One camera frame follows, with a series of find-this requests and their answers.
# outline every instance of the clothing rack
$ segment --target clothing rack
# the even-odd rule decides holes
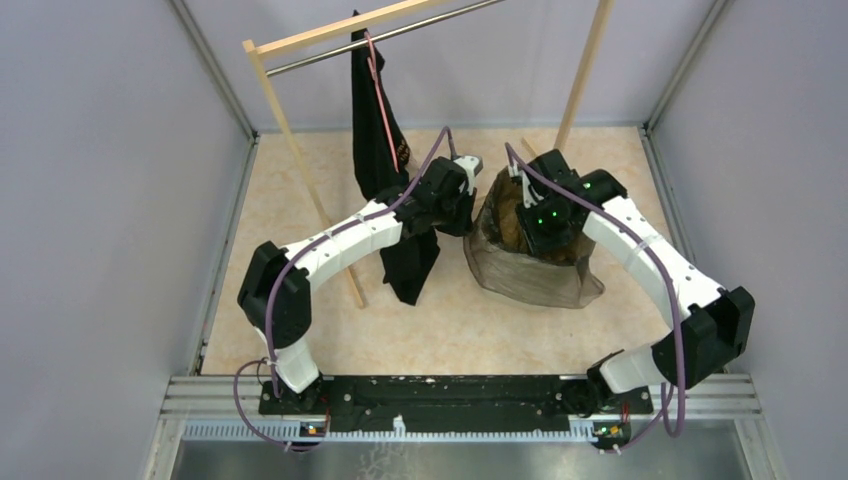
[[[311,57],[307,57],[302,60],[298,60],[275,68],[266,69],[265,62],[271,58],[278,57],[286,53],[295,52],[308,46],[323,42],[325,40],[338,37],[340,35],[345,35],[351,32],[355,32],[357,30],[374,27],[376,25],[380,25],[397,18],[406,17],[416,12],[432,8],[444,3],[448,3],[450,1],[454,0],[404,0],[402,2],[388,5],[386,7],[379,8],[371,12],[340,20],[338,22],[331,23],[329,25],[324,25],[322,27],[314,28],[312,30],[299,33],[297,35],[292,35],[290,37],[276,40],[274,42],[266,43],[264,45],[256,46],[252,40],[245,40],[243,42],[242,45],[244,47],[245,53],[247,53],[247,57],[250,60],[253,69],[256,71],[256,76],[259,79],[259,84],[262,87],[262,90],[265,93],[265,97],[268,100],[268,104],[271,107],[271,112],[274,115],[274,119],[277,121],[277,125],[280,127],[280,131],[282,131],[283,135],[286,137],[286,142],[288,143],[289,149],[291,150],[292,156],[294,157],[295,165],[300,171],[301,177],[303,177],[303,183],[306,185],[306,189],[309,192],[309,197],[311,198],[312,203],[315,206],[315,210],[317,210],[318,212],[318,217],[321,220],[323,228],[329,228],[330,226],[332,226],[332,222],[330,221],[330,217],[327,215],[327,212],[324,209],[324,205],[321,203],[321,198],[318,195],[317,189],[315,188],[315,180],[313,179],[312,174],[309,171],[308,165],[303,160],[303,154],[301,152],[300,145],[294,138],[294,134],[291,131],[291,127],[289,125],[288,119],[286,118],[285,112],[283,111],[283,107],[280,104],[280,100],[279,98],[277,98],[277,94],[274,91],[273,85],[271,85],[270,78],[276,75],[281,75],[285,72],[305,67],[307,65],[311,65],[313,63],[320,62],[322,60],[326,60],[328,58],[333,58],[335,56],[356,50],[358,48],[366,47],[368,45],[368,41],[360,40],[357,42],[353,42],[348,45],[344,45],[333,50],[328,50],[326,52],[319,53]],[[373,37],[371,37],[371,41],[379,42],[387,38],[396,37],[407,32],[418,30],[419,28],[426,27],[428,25],[439,23],[443,20],[477,11],[479,9],[500,3],[502,1],[504,0],[483,0],[477,3],[473,3],[471,5],[457,8],[455,10],[433,15],[424,20],[420,20],[418,22],[411,23],[409,25],[405,25],[394,30],[390,30],[379,35],[374,35]],[[563,114],[563,119],[562,123],[560,124],[559,131],[557,132],[554,148],[563,150],[563,148],[565,147],[565,141],[568,138],[568,132],[570,131],[571,126],[574,123],[574,118],[577,114],[577,107],[580,104],[580,100],[583,96],[585,86],[588,83],[589,74],[592,70],[592,64],[594,63],[595,56],[597,55],[598,47],[600,46],[601,39],[603,38],[607,20],[609,18],[610,12],[612,11],[612,6],[614,3],[615,0],[599,0],[598,2],[598,8],[595,11],[595,17],[592,21],[592,28],[589,32],[589,37],[583,49],[583,55],[580,59],[580,65],[577,69],[577,74],[575,76],[574,82],[572,83],[571,93],[568,97],[568,104],[566,106],[565,113]],[[364,308],[365,300],[362,296],[362,291],[358,282],[356,281],[356,278],[353,275],[353,270],[350,267],[348,267],[346,270],[346,276],[348,279],[348,283],[350,284],[350,288],[353,292],[357,306],[359,306],[359,308]]]

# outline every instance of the beige floor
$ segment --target beige floor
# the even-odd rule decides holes
[[[420,160],[437,130],[405,132]],[[478,197],[506,164],[503,142],[519,153],[522,136],[537,148],[553,145],[554,129],[462,129],[454,131],[459,153],[483,158]],[[340,221],[363,204],[353,177],[349,132],[299,134],[318,179],[327,212]],[[612,172],[660,232],[667,227],[635,128],[578,128],[566,159],[578,172]],[[236,304],[236,292],[254,248],[278,246],[321,229],[293,166],[284,139],[264,135],[233,245],[222,298],[203,367],[205,374],[232,374],[266,355],[265,345]],[[531,374],[581,372],[620,348],[641,345],[667,331],[653,304],[603,248],[592,270],[607,291],[583,310],[529,311],[484,296],[468,270],[460,239],[442,235],[441,256],[418,306],[400,303],[383,285],[379,255],[354,265],[368,306],[358,309],[344,275],[313,296],[307,334],[318,367],[328,374]]]

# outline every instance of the gray wall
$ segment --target gray wall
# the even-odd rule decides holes
[[[749,371],[796,478],[844,478],[848,3],[735,2],[659,148],[697,262],[757,300]]]
[[[0,478],[136,478],[246,139],[165,1],[0,6]]]
[[[247,61],[257,45],[397,0],[188,0],[254,128],[276,131]],[[433,12],[473,3],[451,2]],[[650,115],[712,0],[616,3],[578,112],[586,123],[633,123]],[[508,0],[379,44],[384,84],[406,126],[558,124],[597,2]],[[415,17],[424,18],[428,13]],[[380,33],[411,19],[377,26]],[[349,41],[339,38],[281,57],[269,67]],[[297,128],[350,124],[349,55],[276,77]]]

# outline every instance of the wooden frame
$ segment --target wooden frame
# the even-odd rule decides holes
[[[250,64],[256,71],[259,84],[262,87],[262,91],[265,93],[265,97],[271,107],[271,112],[274,114],[274,119],[277,121],[277,126],[280,127],[280,131],[282,131],[283,135],[286,137],[286,142],[294,156],[295,165],[300,171],[301,177],[303,177],[303,183],[306,185],[309,197],[312,199],[315,210],[318,211],[318,217],[321,219],[321,223],[324,228],[332,226],[330,217],[327,215],[327,211],[321,203],[321,198],[315,188],[315,181],[309,171],[309,166],[303,159],[300,146],[294,138],[288,119],[283,111],[283,107],[280,105],[280,100],[274,92],[273,85],[271,85],[271,80],[265,70],[264,61],[279,55],[295,52],[340,35],[373,27],[397,18],[411,15],[426,8],[434,7],[449,1],[452,0],[404,0],[356,17],[340,20],[329,25],[314,28],[307,32],[292,35],[258,47],[252,40],[246,40],[243,42],[242,45],[244,47],[244,51],[247,53]],[[571,87],[568,104],[566,106],[565,113],[563,114],[559,131],[557,132],[554,148],[563,150],[565,147],[565,141],[568,138],[568,133],[571,130],[574,118],[577,115],[577,107],[580,104],[580,100],[583,97],[583,91],[588,83],[589,73],[592,70],[592,65],[595,61],[595,56],[597,55],[601,39],[603,38],[604,31],[606,30],[607,20],[609,19],[609,14],[612,11],[614,3],[615,0],[599,0],[598,2],[598,8],[595,11],[595,17],[592,21],[592,28],[583,49],[580,66],[577,69],[577,74]],[[346,275],[357,305],[360,308],[364,308],[365,300],[350,267],[346,270]]]

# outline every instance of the black cloth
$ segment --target black cloth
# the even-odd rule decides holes
[[[351,40],[365,38],[365,30],[353,32]],[[380,52],[377,56],[377,75],[385,66]],[[386,127],[377,101],[377,92],[368,58],[371,51],[359,48],[351,52],[351,93],[353,98],[353,167],[356,182],[366,200],[373,199],[380,191],[388,187],[409,183],[406,165],[409,163],[409,145],[398,127],[392,113],[386,92],[381,88],[383,105],[389,120],[398,158],[399,172],[395,171],[391,149],[386,137]],[[380,250],[383,269],[386,274],[383,283],[391,285],[398,299],[406,304],[415,305],[424,282],[439,256],[439,245],[433,228],[421,235],[409,237],[397,245]]]

